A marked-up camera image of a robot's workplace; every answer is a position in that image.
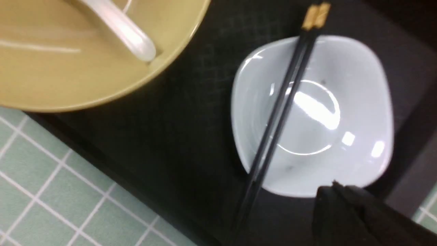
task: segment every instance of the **gold chopstick end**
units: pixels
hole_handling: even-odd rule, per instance
[[[314,21],[314,27],[322,28],[325,25],[326,18],[328,17],[330,8],[331,8],[331,4],[329,3],[322,3],[320,5],[316,20]]]
[[[314,18],[316,17],[318,10],[319,10],[319,6],[314,4],[312,4],[308,8],[305,15],[305,19],[302,24],[302,29],[309,31],[312,28],[314,24]]]

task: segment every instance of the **green tile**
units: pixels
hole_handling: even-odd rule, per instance
[[[94,246],[94,244],[90,243],[86,238],[78,236],[74,241],[73,246]]]
[[[13,130],[7,125],[0,122],[0,149],[3,148],[6,141],[11,137]]]
[[[164,234],[168,239],[172,240],[178,246],[195,246],[190,239],[176,230],[172,225],[167,223],[167,221],[160,218],[158,222],[154,225],[154,228]]]
[[[26,122],[22,131],[59,159],[68,151],[67,145],[32,119]]]
[[[7,231],[30,198],[0,177],[0,230]]]
[[[140,246],[170,246],[164,239],[154,232],[150,232]]]
[[[0,107],[0,117],[4,118],[14,126],[17,126],[24,118],[24,113],[16,109]]]
[[[135,245],[146,227],[106,200],[84,232],[104,246]]]
[[[57,163],[30,142],[18,136],[0,160],[0,170],[35,194]]]
[[[437,222],[433,220],[431,217],[426,215],[423,220],[420,222],[420,224],[427,228],[428,230],[437,233]]]
[[[434,202],[434,203],[431,205],[431,207],[430,207],[430,209],[429,209],[429,212],[432,213],[434,216],[437,215],[437,202]]]
[[[91,165],[87,160],[77,153],[72,153],[67,159],[67,165],[73,168],[80,175],[91,181],[94,185],[106,191],[113,181],[100,170]]]
[[[119,185],[114,188],[110,196],[148,223],[156,218],[156,213],[153,210]]]
[[[66,245],[73,235],[73,229],[38,204],[11,233],[11,237],[23,246]]]
[[[422,207],[426,207],[430,200],[434,197],[435,193],[437,193],[437,183],[434,185],[434,188],[428,193],[426,199],[422,202]]]
[[[413,215],[413,217],[411,218],[411,220],[414,221],[414,222],[416,222],[416,221],[419,219],[419,217],[420,217],[421,214],[422,214],[422,211],[421,211],[420,209],[418,209],[418,210],[414,213],[414,215]]]
[[[82,225],[101,198],[100,193],[66,169],[59,171],[41,195],[43,202],[77,227]]]

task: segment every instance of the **white bowl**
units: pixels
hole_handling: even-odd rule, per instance
[[[232,89],[232,130],[248,172],[264,133],[297,38],[253,51]],[[263,188],[283,196],[315,197],[336,180],[367,186],[386,170],[393,149],[387,79],[361,42],[320,36]]]

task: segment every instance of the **bowl rim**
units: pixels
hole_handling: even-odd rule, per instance
[[[366,187],[366,186],[372,184],[373,182],[375,182],[376,180],[378,180],[384,174],[384,172],[387,170],[387,168],[389,166],[389,163],[390,163],[390,160],[391,160],[392,154],[393,154],[393,144],[394,144],[393,106],[392,106],[392,98],[391,98],[391,94],[390,94],[390,88],[388,86],[388,78],[385,74],[384,67],[383,67],[380,59],[378,58],[378,56],[375,54],[375,52],[372,49],[370,49],[370,47],[368,47],[364,43],[362,43],[356,39],[353,39],[353,38],[339,36],[339,35],[321,35],[321,36],[319,36],[319,38],[323,38],[325,40],[328,39],[331,41],[348,41],[348,42],[355,43],[358,47],[363,49],[365,52],[367,52],[368,54],[370,54],[374,58],[374,60],[376,61],[376,66],[378,68],[378,73],[381,73],[381,75],[385,79],[385,83],[382,86],[384,86],[385,90],[388,92],[387,96],[385,97],[387,110],[384,110],[385,115],[387,116],[387,124],[389,125],[388,129],[387,129],[388,137],[385,139],[387,141],[387,151],[385,152],[385,155],[382,158],[382,161],[380,163],[379,172],[377,173],[377,175],[375,175],[372,178],[369,178],[368,181],[366,181],[364,183],[364,185],[361,186],[361,187]],[[245,169],[245,171],[247,173],[249,173],[249,171],[250,171],[251,164],[249,165],[248,161],[246,160],[246,157],[245,157],[244,152],[242,150],[240,136],[237,134],[236,127],[234,124],[234,122],[235,122],[235,110],[236,110],[235,101],[236,101],[236,97],[237,97],[236,87],[237,87],[238,80],[239,80],[239,78],[242,74],[243,68],[244,68],[244,61],[246,61],[247,59],[249,59],[250,57],[252,57],[256,53],[260,52],[261,50],[266,49],[267,47],[281,46],[283,44],[296,42],[297,39],[298,39],[298,36],[280,39],[280,40],[273,41],[273,42],[270,42],[268,44],[265,44],[263,46],[256,48],[255,50],[253,50],[251,53],[249,53],[244,58],[243,62],[240,64],[240,66],[236,72],[236,75],[235,75],[235,78],[233,81],[233,85],[232,85],[232,92],[231,92],[231,125],[232,125],[232,133],[234,136],[234,142],[235,142],[235,146],[236,146],[236,149],[238,152],[238,156],[240,158],[240,162],[241,162],[243,168]],[[269,185],[265,185],[265,184],[263,184],[262,187],[265,190],[267,190],[273,194],[277,194],[277,195],[285,196],[285,197],[311,198],[311,197],[315,197],[316,193],[317,193],[317,191],[315,191],[313,193],[295,194],[295,193],[291,193],[291,192],[277,191],[277,190],[273,189],[272,187],[270,187]]]
[[[203,0],[203,4],[201,7],[201,11],[196,17],[195,22],[193,23],[193,28],[190,31],[189,35],[184,36],[181,39],[181,42],[177,45],[176,49],[170,53],[165,60],[163,60],[162,65],[159,66],[157,69],[155,69],[153,72],[148,73],[147,75],[143,76],[141,79],[137,80],[136,82],[131,83],[129,86],[115,91],[112,94],[100,97],[97,99],[92,100],[84,100],[84,102],[77,102],[72,103],[69,105],[62,105],[62,106],[31,106],[27,105],[26,103],[20,103],[20,102],[11,102],[11,103],[4,103],[0,102],[0,106],[7,107],[7,108],[14,108],[29,112],[70,112],[75,110],[81,110],[81,109],[87,109],[95,106],[102,105],[107,102],[114,101],[116,99],[119,99],[134,90],[140,88],[141,86],[149,83],[152,79],[154,79],[156,76],[158,76],[162,71],[164,71],[179,55],[182,53],[182,51],[185,49],[185,47],[188,45],[188,43],[191,41],[193,36],[195,35],[196,31],[198,30],[200,24],[202,23],[203,18],[205,17],[206,11],[209,7],[211,0]]]

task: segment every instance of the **grout line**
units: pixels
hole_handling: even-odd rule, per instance
[[[89,186],[91,186],[93,189],[95,189],[97,192],[99,192],[100,194],[104,195],[105,192],[102,191],[100,188],[98,188],[96,185],[94,185],[92,182],[90,182],[89,180],[87,180],[86,178],[84,178],[82,175],[80,175],[78,172],[76,172],[74,169],[72,169],[70,166],[68,166],[66,163],[62,162],[61,160],[59,160],[59,158],[57,158],[55,155],[53,155],[52,153],[50,153],[48,150],[46,150],[43,146],[41,146],[39,143],[37,143],[35,140],[33,140],[31,137],[29,137],[28,135],[26,135],[25,133],[23,133],[21,131],[22,127],[24,126],[24,124],[26,123],[26,121],[28,120],[28,116],[25,115],[22,122],[19,124],[18,127],[15,127],[14,125],[12,125],[11,123],[7,122],[5,119],[0,117],[0,121],[2,121],[3,123],[5,123],[6,125],[8,125],[11,129],[14,130],[14,134],[15,137],[17,134],[21,135],[24,139],[26,139],[27,141],[29,141],[31,144],[33,144],[37,149],[41,150],[42,152],[44,152],[46,155],[48,155],[50,158],[52,158],[53,160],[55,160],[56,162],[61,163],[61,165],[69,170],[72,174],[74,174],[76,177],[78,177],[80,180],[84,181],[86,184],[88,184]],[[4,179],[6,179],[7,181],[9,181],[12,184],[16,184],[15,186],[17,188],[21,187],[20,185],[18,185],[15,181],[13,181],[11,178],[7,177],[4,173],[2,173],[0,171],[0,176],[2,176]],[[21,187],[21,189],[19,188],[19,190],[21,190],[23,193],[25,193],[26,195],[28,195],[29,197],[33,197],[33,195],[28,192],[26,189],[24,189],[23,187]],[[127,209],[125,206],[121,205],[119,202],[117,202],[114,198],[112,198],[111,196],[107,197],[108,200],[110,200],[111,202],[113,202],[116,206],[118,206],[119,208],[121,208],[124,212],[126,212],[127,214],[129,214],[130,216],[132,216],[135,220],[137,220],[138,222],[140,222],[141,224],[149,227],[149,224],[146,223],[144,220],[142,220],[140,217],[138,217],[137,215],[135,215],[134,213],[132,213],[129,209]],[[43,206],[44,208],[46,208],[49,211],[53,211],[53,213],[56,213],[59,219],[63,218],[61,215],[59,215],[57,212],[55,212],[53,209],[51,209],[49,206],[47,206],[45,203],[41,202],[39,199],[36,200],[36,202],[38,204],[40,204],[41,206]],[[77,230],[77,227],[75,225],[73,225],[71,222],[69,222],[68,220],[66,220],[65,218],[61,221],[63,221],[65,224],[67,224],[68,226],[70,226],[71,228]],[[162,239],[164,239],[167,243],[169,243],[171,246],[177,246],[173,241],[171,241],[170,239],[168,239],[164,234],[162,234],[161,232],[159,232],[158,230],[154,229],[153,227],[151,227],[150,229],[151,231],[153,231],[154,233],[156,233],[157,235],[159,235]],[[80,232],[80,234],[85,237],[86,239],[90,240],[93,242],[93,244],[97,244],[97,242],[95,242],[90,236],[88,236],[86,233],[84,232]]]
[[[168,237],[166,237],[164,234],[162,234],[160,231],[156,230],[155,228],[150,228],[152,232],[160,236],[164,241],[166,241],[171,246],[177,246],[172,240],[170,240]]]
[[[417,223],[420,223],[423,218],[425,217],[425,214],[427,214],[430,210],[430,208],[434,205],[434,203],[437,201],[437,192],[434,193],[434,195],[432,196],[432,198],[428,201],[428,204],[426,204],[425,208],[420,207],[420,210],[422,211],[422,213],[419,215],[419,217],[417,218]]]
[[[67,158],[70,156],[72,150],[69,149],[67,153],[62,158],[62,162],[65,162]],[[39,199],[41,194],[44,192],[44,190],[50,185],[52,180],[55,178],[55,176],[59,173],[61,170],[62,165],[61,163],[58,163],[55,170],[50,174],[49,178],[45,181],[45,183],[39,188],[38,192],[35,194],[35,196],[32,198],[30,203],[24,208],[23,212],[18,216],[18,218],[12,223],[12,225],[9,227],[9,229],[5,232],[3,235],[3,239],[0,240],[0,244],[4,243],[6,241],[6,238],[11,234],[11,232],[15,229],[15,227],[20,223],[20,221],[27,215],[27,213],[32,208],[33,204],[35,204],[35,201]]]
[[[417,224],[419,224],[419,223],[423,220],[423,211],[422,211],[422,210],[418,210],[418,211],[416,211],[416,213],[417,213],[417,212],[420,212],[420,215],[417,216],[417,218],[414,220],[414,222],[416,222]]]
[[[15,182],[14,180],[12,180],[11,178],[9,178],[8,176],[6,176],[2,171],[0,171],[0,177],[4,178],[6,181],[8,181],[10,184],[12,184],[13,186],[15,186],[17,189],[19,189],[21,192],[23,192],[24,194],[26,194],[28,197],[34,199],[34,195],[32,195],[32,193],[30,193],[29,191],[27,191],[25,188],[23,188],[21,185],[19,185],[17,182]],[[73,225],[73,223],[69,222],[67,219],[65,219],[62,215],[60,215],[58,212],[54,211],[51,207],[49,207],[47,204],[45,204],[44,202],[42,202],[39,199],[35,199],[35,202],[38,203],[41,207],[45,208],[48,212],[50,212],[53,216],[55,216],[56,218],[58,218],[61,222],[63,222],[64,224],[66,224],[67,226],[69,226],[71,229],[73,229],[74,231],[78,231],[79,228],[75,225]],[[89,235],[87,235],[84,232],[80,232],[80,234],[88,239],[90,242],[92,242],[94,245],[99,245],[93,238],[91,238]]]
[[[4,232],[2,231],[2,230],[0,230],[0,236],[2,236],[2,235],[4,235]],[[17,241],[15,241],[13,238],[11,238],[11,237],[6,237],[8,240],[9,240],[9,242],[11,242],[13,245],[15,245],[15,246],[21,246],[21,244],[19,243],[19,242],[17,242]]]
[[[428,217],[430,217],[431,219],[433,219],[437,223],[437,217],[435,215],[433,215],[432,213],[428,212],[423,207],[419,207],[419,209],[422,211],[423,215],[428,215]]]
[[[147,237],[147,235],[150,232],[150,229],[154,226],[154,224],[158,221],[158,219],[160,218],[159,215],[156,216],[156,218],[152,221],[152,223],[150,223],[150,226],[146,229],[146,231],[141,235],[141,237],[138,239],[137,243],[135,244],[135,246],[140,246],[140,244],[144,241],[144,239]]]
[[[9,122],[7,122],[10,126],[13,127],[14,133],[12,133],[12,135],[8,138],[8,140],[6,141],[5,145],[3,146],[3,148],[0,150],[0,159],[4,156],[4,154],[6,153],[6,151],[10,148],[10,146],[12,145],[12,142],[17,138],[18,136],[18,131],[24,126],[24,124],[27,122],[28,117],[24,116],[23,119],[21,120],[20,124],[18,125],[18,128],[12,126]]]
[[[50,158],[52,158],[53,160],[55,160],[56,162],[60,162],[61,160],[59,158],[57,158],[54,154],[50,153],[48,150],[46,150],[44,147],[42,147],[39,143],[37,143],[35,140],[33,140],[31,137],[29,137],[28,135],[26,135],[25,133],[23,133],[21,131],[22,127],[21,123],[20,125],[18,125],[18,127],[15,127],[14,125],[12,125],[11,123],[7,122],[5,119],[0,117],[0,121],[2,121],[3,123],[5,123],[7,126],[9,126],[12,130],[14,130],[14,133],[17,133],[19,135],[21,135],[24,139],[26,139],[27,141],[29,141],[31,144],[33,144],[37,149],[41,150],[42,152],[44,152],[46,155],[48,155]]]
[[[78,179],[84,181],[87,185],[91,186],[91,188],[93,188],[94,190],[96,190],[98,193],[100,193],[101,195],[105,195],[105,192],[102,191],[99,187],[97,187],[95,184],[91,183],[89,180],[87,180],[86,178],[84,178],[82,175],[80,175],[78,172],[76,172],[73,168],[71,168],[70,166],[68,166],[67,164],[63,163],[62,164],[63,167],[65,169],[67,169],[68,171],[70,171],[72,174],[74,174]]]
[[[132,216],[135,220],[137,220],[138,222],[140,222],[141,224],[145,225],[146,227],[149,227],[150,225],[145,222],[144,220],[142,220],[140,217],[138,217],[137,215],[135,215],[134,213],[132,213],[129,209],[127,209],[125,206],[121,205],[119,202],[117,202],[114,198],[112,197],[108,197],[108,200],[110,200],[111,202],[113,202],[117,207],[121,208],[121,210],[123,210],[124,212],[126,212],[128,215]]]
[[[99,211],[99,208],[102,206],[103,202],[105,202],[106,198],[109,196],[109,193],[111,193],[111,191],[115,188],[115,186],[117,185],[116,182],[114,182],[109,189],[105,192],[105,194],[103,195],[103,197],[100,199],[100,201],[97,203],[97,205],[94,207],[94,209],[91,211],[90,215],[88,215],[88,217],[85,219],[85,221],[82,223],[82,225],[79,227],[79,230],[76,231],[76,233],[73,235],[73,237],[71,238],[71,240],[68,242],[67,246],[71,246],[74,241],[76,240],[76,238],[79,236],[80,232],[83,231],[83,229],[85,228],[85,226],[91,221],[91,219],[93,218],[93,216],[97,213],[97,211]]]

